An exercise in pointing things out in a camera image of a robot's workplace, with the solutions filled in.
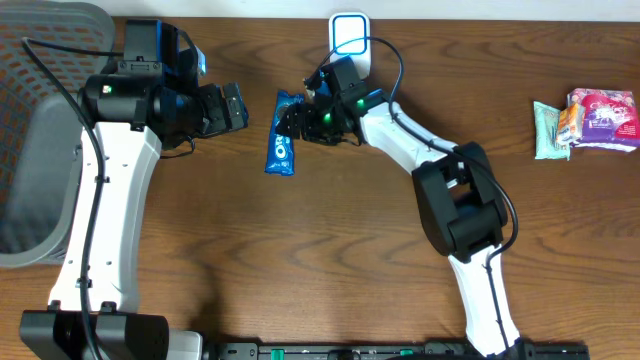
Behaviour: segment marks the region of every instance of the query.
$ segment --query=gray mesh basket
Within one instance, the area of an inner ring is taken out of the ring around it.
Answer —
[[[94,5],[0,2],[0,266],[64,260],[82,167],[77,117],[21,38],[110,51],[114,33],[111,17]],[[108,61],[34,50],[70,92]]]

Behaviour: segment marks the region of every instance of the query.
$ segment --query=pink snack package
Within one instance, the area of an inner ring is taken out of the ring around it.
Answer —
[[[640,121],[630,91],[575,89],[567,102],[586,108],[582,138],[572,146],[626,152],[640,146]]]

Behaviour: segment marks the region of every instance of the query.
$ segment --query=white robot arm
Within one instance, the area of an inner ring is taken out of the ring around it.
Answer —
[[[186,50],[180,50],[180,37]],[[162,316],[137,314],[140,227],[161,150],[184,141],[193,150],[194,138],[248,126],[238,85],[198,86],[205,60],[186,33],[158,20],[129,20],[124,52],[118,54],[123,60],[90,76],[76,104],[30,43],[87,51],[23,40],[82,119],[85,151],[66,258],[47,310],[24,311],[23,342],[42,359],[84,358],[91,350],[96,359],[200,360],[199,334],[169,330]]]
[[[382,91],[368,92],[349,57],[319,68],[305,85],[313,104],[289,107],[276,132],[324,145],[336,145],[345,133],[354,133],[360,143],[382,150],[411,174],[423,229],[456,275],[469,341],[483,356],[514,345],[520,335],[509,314],[499,253],[487,267],[489,256],[500,249],[507,217],[487,178],[493,175],[482,148],[443,140],[397,103],[389,106]],[[454,200],[449,189],[459,183],[470,183],[471,191]]]
[[[420,126],[409,118],[397,103],[393,104],[393,109],[396,116],[405,125],[410,126],[413,132],[419,133],[422,138],[433,141],[438,147],[447,150],[453,150],[457,146]],[[367,114],[360,119],[360,125],[367,144],[385,152],[409,174],[425,162],[433,163],[447,156],[414,138],[396,121],[393,121],[386,102],[369,109]],[[453,187],[456,182],[451,181],[447,185]],[[462,303],[467,315],[467,338],[484,356],[499,354],[505,350],[502,333],[496,322],[497,316],[489,278],[484,268],[487,256],[494,250],[493,246],[489,246],[478,251],[471,256],[471,261],[468,263],[461,262],[453,255],[448,256],[458,280]],[[509,313],[500,259],[501,255],[497,255],[493,259],[492,275],[508,345],[512,346],[520,334]]]

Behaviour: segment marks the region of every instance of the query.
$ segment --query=snack wrapper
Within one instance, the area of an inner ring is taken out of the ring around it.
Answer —
[[[620,151],[640,146],[640,121],[630,91],[575,89],[567,101],[586,109],[582,138],[574,146]]]
[[[560,145],[570,143],[582,138],[582,121],[584,120],[585,107],[575,103],[560,113],[558,119],[558,134],[556,142]]]
[[[276,110],[271,121],[271,131],[269,132],[269,144],[267,150],[267,164],[264,172],[267,174],[278,174],[282,176],[292,176],[295,174],[293,161],[293,140],[288,136],[276,134],[276,125],[280,118],[291,104],[304,102],[304,95],[289,95],[286,91],[278,91]]]
[[[569,146],[557,144],[555,141],[560,110],[534,101],[533,112],[536,124],[536,159],[566,158],[569,160],[571,154]]]

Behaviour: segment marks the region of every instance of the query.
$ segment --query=blue snack package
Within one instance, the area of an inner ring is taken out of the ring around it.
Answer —
[[[267,174],[278,174],[282,176],[292,176],[295,174],[293,161],[293,140],[288,136],[276,134],[276,125],[280,122],[280,117],[284,115],[289,105],[304,102],[304,95],[289,95],[284,90],[278,91],[276,110],[273,112],[271,131],[269,132],[269,144],[267,149],[267,165],[264,172]]]

